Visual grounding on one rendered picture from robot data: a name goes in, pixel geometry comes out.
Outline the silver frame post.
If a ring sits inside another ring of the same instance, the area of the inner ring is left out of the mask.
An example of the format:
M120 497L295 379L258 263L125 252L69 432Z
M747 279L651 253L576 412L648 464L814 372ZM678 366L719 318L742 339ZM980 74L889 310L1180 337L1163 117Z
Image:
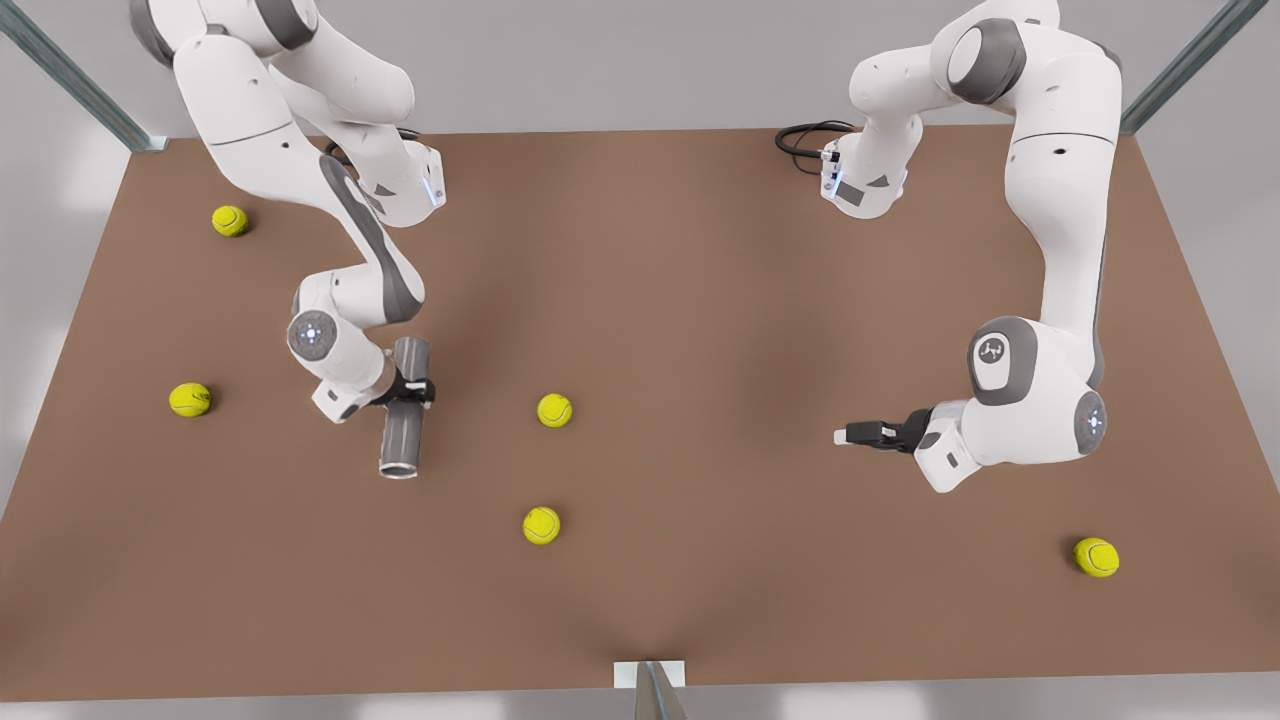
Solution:
M676 692L686 687L684 660L643 660L613 664L614 688L635 691L634 720L689 720Z
M1270 0L1226 0L1179 54L1128 105L1120 135L1146 126L1212 58L1270 4Z
M148 135L14 0L0 0L0 32L131 152L166 149L166 137Z

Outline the grey tennis ball tube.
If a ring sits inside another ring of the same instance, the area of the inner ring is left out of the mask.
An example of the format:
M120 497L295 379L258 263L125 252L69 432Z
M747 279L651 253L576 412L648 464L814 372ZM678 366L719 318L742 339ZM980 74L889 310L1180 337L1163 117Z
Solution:
M429 378L430 343L419 337L399 338L394 347L394 360L396 368L403 372L406 379ZM413 478L419 474L422 419L428 407L399 400L383 407L387 410L387 420L379 471L387 478Z

